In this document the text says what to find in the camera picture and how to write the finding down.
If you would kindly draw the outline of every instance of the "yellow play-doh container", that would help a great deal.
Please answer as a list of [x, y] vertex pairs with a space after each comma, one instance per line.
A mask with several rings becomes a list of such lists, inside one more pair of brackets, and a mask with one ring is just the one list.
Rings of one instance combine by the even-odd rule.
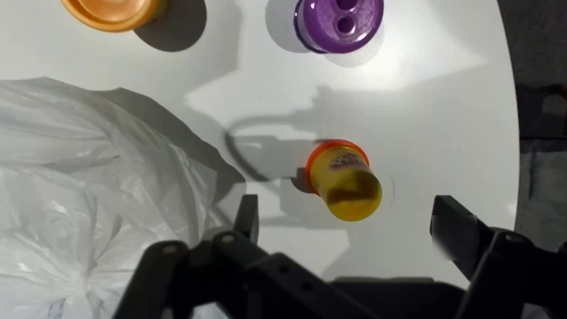
[[357, 222], [370, 216], [382, 200], [382, 188], [368, 165], [364, 151], [356, 144], [327, 140], [308, 156], [306, 177], [338, 220]]
[[134, 30], [164, 11], [166, 0], [61, 0], [81, 23], [104, 30]]

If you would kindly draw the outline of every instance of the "orange lid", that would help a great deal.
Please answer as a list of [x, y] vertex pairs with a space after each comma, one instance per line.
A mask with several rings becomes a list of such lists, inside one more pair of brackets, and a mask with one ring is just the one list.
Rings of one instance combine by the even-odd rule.
[[313, 167], [317, 156], [318, 156], [320, 152], [331, 149], [331, 147], [350, 147], [350, 149], [354, 149], [357, 154], [361, 154], [361, 158], [364, 160], [366, 165], [370, 165], [366, 152], [364, 152], [359, 145], [356, 145], [356, 144], [352, 144], [352, 142], [348, 142], [348, 140], [324, 140], [324, 142], [320, 142], [320, 144], [310, 152], [310, 156], [306, 158], [304, 172], [306, 172], [308, 181], [310, 181], [311, 167]]
[[123, 32], [146, 23], [164, 0], [61, 0], [65, 9], [81, 23], [104, 30]]

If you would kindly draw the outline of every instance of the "white table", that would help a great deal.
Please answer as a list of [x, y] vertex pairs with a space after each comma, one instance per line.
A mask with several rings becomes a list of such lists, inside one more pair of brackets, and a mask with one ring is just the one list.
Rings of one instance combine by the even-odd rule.
[[[510, 229], [515, 216], [515, 98], [496, 2], [386, 0], [377, 37], [345, 57], [283, 50], [295, 48], [294, 2], [279, 2], [207, 0], [201, 39], [178, 53], [132, 32], [90, 30], [56, 0], [7, 2], [0, 78], [141, 92], [246, 174], [226, 149], [228, 131], [269, 179], [246, 174], [247, 191], [260, 195], [262, 245], [317, 275], [462, 285], [426, 234], [434, 195], [453, 195], [490, 225]], [[334, 137], [359, 142], [384, 186], [380, 211], [359, 223], [331, 218], [281, 179], [313, 140]]]

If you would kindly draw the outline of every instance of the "purple lid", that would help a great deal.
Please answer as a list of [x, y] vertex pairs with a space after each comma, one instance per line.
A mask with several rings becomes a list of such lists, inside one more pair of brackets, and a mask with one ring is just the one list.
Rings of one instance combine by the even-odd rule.
[[295, 28], [313, 51], [347, 53], [373, 37], [382, 12], [382, 0], [301, 0]]

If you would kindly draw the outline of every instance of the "white plastic bag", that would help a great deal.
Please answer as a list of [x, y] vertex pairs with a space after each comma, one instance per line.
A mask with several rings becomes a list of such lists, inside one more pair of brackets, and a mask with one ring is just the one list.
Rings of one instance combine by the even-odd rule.
[[143, 248], [230, 222], [217, 174], [239, 181], [143, 96], [0, 82], [0, 317], [111, 317]]

